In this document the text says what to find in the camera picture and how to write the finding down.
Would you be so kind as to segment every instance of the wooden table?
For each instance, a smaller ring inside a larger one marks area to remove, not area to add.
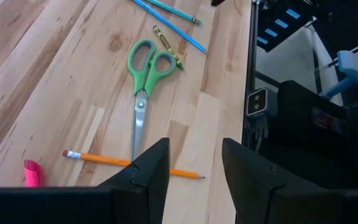
[[[127,55],[144,38],[164,50],[158,25],[185,71],[155,87],[143,149],[169,137],[171,166],[207,177],[170,178],[164,223],[234,223],[221,143],[241,141],[251,1],[163,2],[202,20],[195,27],[156,9],[208,54],[130,0],[0,0],[0,187],[24,185],[24,159],[39,162],[49,186],[98,185],[122,169],[62,152],[131,158]]]

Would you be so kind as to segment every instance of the scissor handle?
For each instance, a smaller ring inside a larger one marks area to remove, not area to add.
[[[147,52],[145,59],[143,60],[141,68],[138,70],[134,68],[134,57],[136,52],[143,46],[149,47],[149,51]],[[136,42],[135,45],[132,47],[131,51],[129,52],[127,67],[129,73],[134,77],[134,95],[138,91],[143,89],[147,68],[149,67],[149,62],[151,61],[156,49],[157,48],[154,42],[152,42],[151,40],[144,39]]]
[[[167,70],[164,70],[162,72],[157,70],[157,62],[158,60],[165,58],[169,61],[170,67]],[[147,77],[146,84],[144,86],[144,91],[147,94],[147,97],[149,98],[152,94],[152,91],[154,89],[155,84],[162,78],[165,78],[172,74],[172,72],[176,68],[176,61],[175,58],[168,52],[159,52],[157,53],[152,61],[150,62],[150,71],[149,76]]]

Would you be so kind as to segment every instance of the blue pencil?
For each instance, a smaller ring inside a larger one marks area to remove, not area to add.
[[[177,34],[181,35],[184,39],[186,39],[189,43],[193,44],[197,49],[200,51],[206,53],[205,47],[203,47],[201,44],[197,43],[193,38],[191,38],[189,35],[184,33],[182,30],[180,30],[177,26],[173,25],[170,21],[166,20],[164,17],[162,17],[158,12],[154,11],[150,6],[146,5],[141,0],[133,0],[136,4],[138,4],[140,7],[142,7],[144,10],[146,10],[148,13],[156,17],[160,22],[167,25],[169,28],[171,28],[173,31],[175,31]]]

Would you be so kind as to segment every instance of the scissors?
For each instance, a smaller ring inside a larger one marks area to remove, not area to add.
[[[148,47],[149,51],[146,53],[143,64],[140,69],[134,68],[134,56],[141,47]],[[134,77],[134,95],[135,100],[135,123],[132,136],[132,160],[136,159],[139,153],[140,143],[142,141],[142,132],[144,126],[144,119],[147,108],[147,100],[152,94],[153,88],[157,81],[165,78],[173,73],[175,70],[175,58],[168,52],[159,52],[154,55],[157,47],[151,40],[140,40],[132,47],[129,52],[127,67],[129,73]],[[157,62],[160,59],[167,59],[170,67],[164,71],[157,70]]]

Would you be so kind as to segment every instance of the pink eraser cap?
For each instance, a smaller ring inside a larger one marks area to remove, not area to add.
[[[44,170],[32,160],[24,161],[24,178],[27,187],[45,187]]]

